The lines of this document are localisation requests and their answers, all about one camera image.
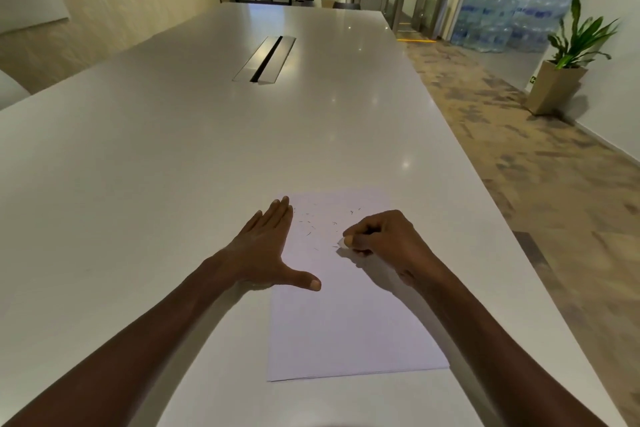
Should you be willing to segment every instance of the white table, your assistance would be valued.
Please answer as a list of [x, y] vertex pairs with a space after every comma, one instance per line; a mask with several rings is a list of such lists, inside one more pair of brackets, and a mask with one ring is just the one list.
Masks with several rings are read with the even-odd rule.
[[[232, 82], [268, 35], [297, 37], [276, 83]], [[533, 358], [624, 425], [379, 13], [222, 4], [2, 110], [0, 169], [0, 423], [280, 193], [377, 185]], [[217, 304], [134, 423], [168, 402], [160, 425], [480, 425], [450, 370], [267, 383], [269, 294]]]

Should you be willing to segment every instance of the right hand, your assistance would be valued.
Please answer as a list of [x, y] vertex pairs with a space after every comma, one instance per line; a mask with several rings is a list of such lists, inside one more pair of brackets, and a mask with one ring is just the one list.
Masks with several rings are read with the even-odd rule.
[[441, 264], [411, 221], [398, 210], [367, 216], [342, 235], [349, 248], [364, 255], [375, 253], [412, 287], [425, 268]]

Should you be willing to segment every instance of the hallway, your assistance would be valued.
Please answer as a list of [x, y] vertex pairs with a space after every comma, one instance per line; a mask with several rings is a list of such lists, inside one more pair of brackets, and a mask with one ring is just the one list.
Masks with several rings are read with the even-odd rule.
[[403, 42], [616, 406], [640, 426], [640, 168], [448, 43]]

